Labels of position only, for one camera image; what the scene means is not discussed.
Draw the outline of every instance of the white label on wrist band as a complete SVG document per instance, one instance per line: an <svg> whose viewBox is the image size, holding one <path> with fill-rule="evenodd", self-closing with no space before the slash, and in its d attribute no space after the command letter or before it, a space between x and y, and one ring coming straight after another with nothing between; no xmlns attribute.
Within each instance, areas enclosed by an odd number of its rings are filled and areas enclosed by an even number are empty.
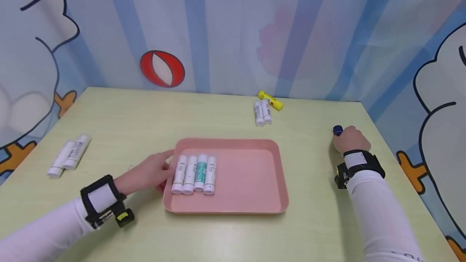
<svg viewBox="0 0 466 262"><path fill-rule="evenodd" d="M92 206L98 213L101 213L117 202L117 199L113 195L113 192L108 184L95 189L95 191L88 194L88 197L90 203L92 203Z"/></svg>
<svg viewBox="0 0 466 262"><path fill-rule="evenodd" d="M364 158L364 154L362 154L362 152L346 155L344 159L347 168L367 164L366 158Z"/></svg>

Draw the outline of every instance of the pink tray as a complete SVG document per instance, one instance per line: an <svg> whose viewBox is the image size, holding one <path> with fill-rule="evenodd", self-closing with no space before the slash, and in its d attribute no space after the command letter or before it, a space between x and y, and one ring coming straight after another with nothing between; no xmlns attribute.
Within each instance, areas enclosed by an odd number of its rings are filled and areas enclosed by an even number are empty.
<svg viewBox="0 0 466 262"><path fill-rule="evenodd" d="M215 194L172 194L167 180L163 205L172 213L282 213L288 207L282 160L269 139L182 139L175 146L172 166L180 155L217 157Z"/></svg>

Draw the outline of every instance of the white glue stick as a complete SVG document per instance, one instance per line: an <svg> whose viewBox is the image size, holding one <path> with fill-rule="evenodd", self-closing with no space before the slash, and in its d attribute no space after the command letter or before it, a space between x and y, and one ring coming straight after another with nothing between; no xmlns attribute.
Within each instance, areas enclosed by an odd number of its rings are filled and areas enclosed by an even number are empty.
<svg viewBox="0 0 466 262"><path fill-rule="evenodd" d="M76 139L74 142L74 147L71 149L68 158L64 163L64 168L67 170L74 170L76 166L78 166L81 157L83 156L84 152L86 151L87 146L90 142L90 136L86 134L82 134Z"/></svg>
<svg viewBox="0 0 466 262"><path fill-rule="evenodd" d="M256 125L262 127L264 125L264 116L260 101L254 102L254 116L256 117Z"/></svg>
<svg viewBox="0 0 466 262"><path fill-rule="evenodd" d="M186 167L186 176L183 183L183 194L193 194L194 180L196 179L197 156L188 158L188 166Z"/></svg>
<svg viewBox="0 0 466 262"><path fill-rule="evenodd" d="M73 148L73 141L68 141L65 143L58 156L56 157L55 161L53 161L52 166L47 172L47 176L49 176L50 178L58 178L61 176L64 170L64 162L68 158L68 155L70 154Z"/></svg>
<svg viewBox="0 0 466 262"><path fill-rule="evenodd" d="M209 156L205 173L204 194L212 195L215 191L215 177L217 176L217 158Z"/></svg>
<svg viewBox="0 0 466 262"><path fill-rule="evenodd" d="M183 192L184 174L186 173L186 164L188 157L181 155L176 164L174 183L172 184L172 194L180 194Z"/></svg>
<svg viewBox="0 0 466 262"><path fill-rule="evenodd" d="M270 105L268 99L261 100L261 106L263 109L264 123L269 125L272 123L272 115L270 115Z"/></svg>
<svg viewBox="0 0 466 262"><path fill-rule="evenodd" d="M199 155L197 159L196 179L194 180L194 190L203 191L203 184L205 182L205 170L207 168L207 155Z"/></svg>

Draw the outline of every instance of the orange bird foot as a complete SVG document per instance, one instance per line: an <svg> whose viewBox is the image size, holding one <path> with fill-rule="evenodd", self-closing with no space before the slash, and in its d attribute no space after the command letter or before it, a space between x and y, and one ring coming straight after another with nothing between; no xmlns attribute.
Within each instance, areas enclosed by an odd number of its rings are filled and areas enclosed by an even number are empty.
<svg viewBox="0 0 466 262"><path fill-rule="evenodd" d="M0 162L0 173L13 171L21 164L27 155L37 146L37 142L31 141L24 147L18 143L12 143L4 149L9 155L8 159Z"/></svg>
<svg viewBox="0 0 466 262"><path fill-rule="evenodd" d="M76 100L77 97L77 92L74 90L71 90L65 96L60 97L58 93L55 93L55 102L59 106L59 112L58 112L58 118L62 118L63 115L70 109L70 107L73 105L74 101Z"/></svg>
<svg viewBox="0 0 466 262"><path fill-rule="evenodd" d="M453 252L458 257L458 260L460 260L460 262L466 262L466 250L461 249L458 243L456 243L456 241L451 237L447 236L447 241L448 244L450 244L450 247L453 249Z"/></svg>
<svg viewBox="0 0 466 262"><path fill-rule="evenodd" d="M421 178L427 175L426 165L419 164L416 167L413 166L408 155L403 151L396 152L396 157L398 158L398 163L400 163L401 168L414 186L414 189L416 189L418 194L423 194L426 188L422 184Z"/></svg>

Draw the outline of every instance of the wall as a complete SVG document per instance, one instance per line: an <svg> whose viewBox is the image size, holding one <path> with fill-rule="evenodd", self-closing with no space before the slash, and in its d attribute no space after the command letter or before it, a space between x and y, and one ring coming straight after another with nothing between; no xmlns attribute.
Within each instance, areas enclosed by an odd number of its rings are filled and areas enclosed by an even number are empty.
<svg viewBox="0 0 466 262"><path fill-rule="evenodd" d="M65 0L0 0L0 185L85 90Z"/></svg>
<svg viewBox="0 0 466 262"><path fill-rule="evenodd" d="M0 5L0 178L88 85L361 101L466 261L465 203L455 191L466 175L457 29L466 0Z"/></svg>

